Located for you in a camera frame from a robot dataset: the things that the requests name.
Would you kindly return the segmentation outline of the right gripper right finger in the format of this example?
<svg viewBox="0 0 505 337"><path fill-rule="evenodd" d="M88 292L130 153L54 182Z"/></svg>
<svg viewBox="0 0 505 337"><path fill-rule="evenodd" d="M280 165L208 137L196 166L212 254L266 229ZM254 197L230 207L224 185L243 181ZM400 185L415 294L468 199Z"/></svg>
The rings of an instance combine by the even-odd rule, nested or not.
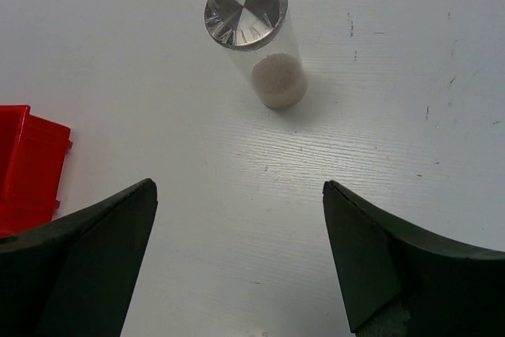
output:
<svg viewBox="0 0 505 337"><path fill-rule="evenodd" d="M418 227L338 182L324 184L323 203L354 335L503 335L503 252Z"/></svg>

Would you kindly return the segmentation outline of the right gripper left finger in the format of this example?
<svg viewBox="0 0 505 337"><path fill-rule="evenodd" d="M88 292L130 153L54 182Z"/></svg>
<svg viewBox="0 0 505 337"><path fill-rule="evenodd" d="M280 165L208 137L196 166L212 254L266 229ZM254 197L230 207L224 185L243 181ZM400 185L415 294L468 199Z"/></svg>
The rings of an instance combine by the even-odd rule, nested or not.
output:
<svg viewBox="0 0 505 337"><path fill-rule="evenodd" d="M119 336L155 221L146 178L1 240L3 336Z"/></svg>

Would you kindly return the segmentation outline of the clear jar with metal lid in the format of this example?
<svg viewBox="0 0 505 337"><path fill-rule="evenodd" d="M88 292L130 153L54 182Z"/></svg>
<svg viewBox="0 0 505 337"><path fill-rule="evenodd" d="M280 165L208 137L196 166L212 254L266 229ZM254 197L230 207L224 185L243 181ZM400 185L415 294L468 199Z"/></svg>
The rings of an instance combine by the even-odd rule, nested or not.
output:
<svg viewBox="0 0 505 337"><path fill-rule="evenodd" d="M304 97L308 81L289 0L207 0L204 25L264 106L279 110Z"/></svg>

